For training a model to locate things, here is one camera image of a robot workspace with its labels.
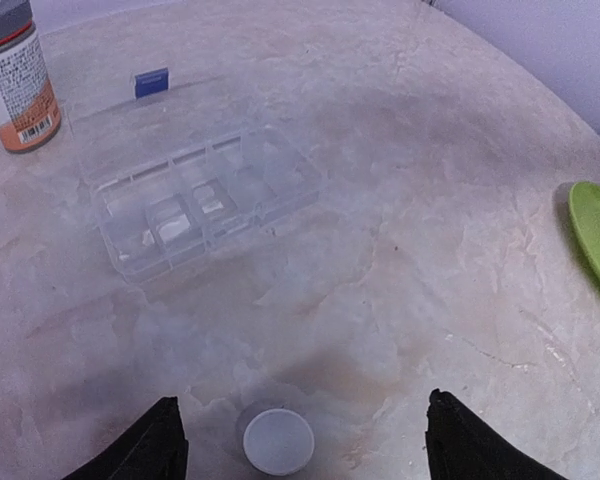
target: orange label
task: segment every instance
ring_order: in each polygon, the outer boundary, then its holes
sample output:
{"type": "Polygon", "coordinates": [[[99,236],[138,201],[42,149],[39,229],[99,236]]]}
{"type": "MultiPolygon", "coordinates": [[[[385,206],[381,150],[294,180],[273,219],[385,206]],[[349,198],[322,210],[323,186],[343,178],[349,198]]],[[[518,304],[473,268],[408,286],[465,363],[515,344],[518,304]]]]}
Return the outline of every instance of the orange label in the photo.
{"type": "Polygon", "coordinates": [[[36,33],[0,54],[0,139],[10,151],[47,140],[61,120],[36,33]]]}

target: round white lid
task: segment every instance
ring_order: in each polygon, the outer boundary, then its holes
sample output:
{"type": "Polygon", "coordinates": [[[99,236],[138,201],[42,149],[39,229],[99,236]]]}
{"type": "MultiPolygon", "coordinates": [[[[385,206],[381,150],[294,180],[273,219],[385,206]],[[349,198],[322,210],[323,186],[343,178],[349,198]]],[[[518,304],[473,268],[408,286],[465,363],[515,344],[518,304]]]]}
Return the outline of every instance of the round white lid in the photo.
{"type": "Polygon", "coordinates": [[[251,420],[244,432],[243,447],[254,467],[281,477],[307,466],[315,439],[304,418],[291,410],[274,408],[251,420]]]}

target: clear plastic organizer box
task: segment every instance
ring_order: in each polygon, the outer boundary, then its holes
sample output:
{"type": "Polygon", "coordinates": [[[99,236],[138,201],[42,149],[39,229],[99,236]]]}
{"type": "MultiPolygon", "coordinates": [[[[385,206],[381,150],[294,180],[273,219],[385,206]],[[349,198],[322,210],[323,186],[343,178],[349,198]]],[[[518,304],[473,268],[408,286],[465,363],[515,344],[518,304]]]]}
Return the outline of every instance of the clear plastic organizer box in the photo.
{"type": "Polygon", "coordinates": [[[321,190],[320,173],[226,78],[71,118],[71,130],[109,256],[130,283],[289,215],[321,190]]]}

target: marble table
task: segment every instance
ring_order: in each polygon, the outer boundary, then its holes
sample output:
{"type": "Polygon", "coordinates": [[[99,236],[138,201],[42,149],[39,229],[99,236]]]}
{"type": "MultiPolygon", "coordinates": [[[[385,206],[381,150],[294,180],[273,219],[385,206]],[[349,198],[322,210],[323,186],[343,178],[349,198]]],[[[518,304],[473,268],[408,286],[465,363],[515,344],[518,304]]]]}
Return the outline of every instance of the marble table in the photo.
{"type": "Polygon", "coordinates": [[[0,479],[49,479],[177,395],[189,478],[260,478],[235,425],[295,409],[297,478],[427,479],[433,388],[600,479],[600,288],[565,218],[600,138],[416,0],[196,0],[43,38],[60,100],[137,64],[244,78],[328,178],[320,202],[146,285],[112,268],[64,128],[0,146],[0,479]]]}

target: green plate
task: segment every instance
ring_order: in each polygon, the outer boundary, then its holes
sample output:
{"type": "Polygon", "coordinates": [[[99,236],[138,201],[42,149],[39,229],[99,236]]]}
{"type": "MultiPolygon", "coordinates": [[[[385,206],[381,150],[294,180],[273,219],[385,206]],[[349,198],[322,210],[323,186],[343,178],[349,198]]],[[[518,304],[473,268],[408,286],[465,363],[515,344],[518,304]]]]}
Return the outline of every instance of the green plate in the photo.
{"type": "Polygon", "coordinates": [[[600,278],[600,186],[576,183],[569,192],[569,212],[578,241],[600,278]]]}

